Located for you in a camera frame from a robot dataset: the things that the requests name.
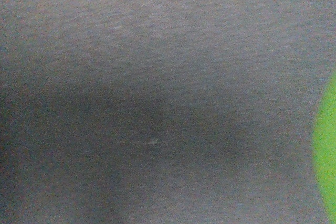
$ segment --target green object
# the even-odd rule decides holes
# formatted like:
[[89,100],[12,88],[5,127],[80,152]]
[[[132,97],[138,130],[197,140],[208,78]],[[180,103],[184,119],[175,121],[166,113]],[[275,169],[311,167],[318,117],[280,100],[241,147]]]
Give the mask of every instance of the green object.
[[329,220],[336,224],[336,73],[327,86],[316,118],[313,160]]

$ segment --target textured surface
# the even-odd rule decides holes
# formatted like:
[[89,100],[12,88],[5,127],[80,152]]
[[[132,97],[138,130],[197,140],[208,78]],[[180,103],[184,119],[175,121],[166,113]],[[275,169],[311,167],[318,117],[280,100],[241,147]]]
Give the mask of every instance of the textured surface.
[[335,0],[0,3],[4,223],[327,223]]

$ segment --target gray surface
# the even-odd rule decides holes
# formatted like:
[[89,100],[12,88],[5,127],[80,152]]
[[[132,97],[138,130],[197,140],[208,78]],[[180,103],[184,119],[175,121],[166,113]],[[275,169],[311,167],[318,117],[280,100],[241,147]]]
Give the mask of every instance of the gray surface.
[[2,222],[327,223],[334,3],[1,0]]

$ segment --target green circle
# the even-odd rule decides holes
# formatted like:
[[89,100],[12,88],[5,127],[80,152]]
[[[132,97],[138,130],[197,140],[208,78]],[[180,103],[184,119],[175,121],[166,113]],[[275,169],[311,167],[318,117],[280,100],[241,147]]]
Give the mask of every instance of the green circle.
[[336,223],[336,73],[321,100],[313,133],[317,181],[331,223]]

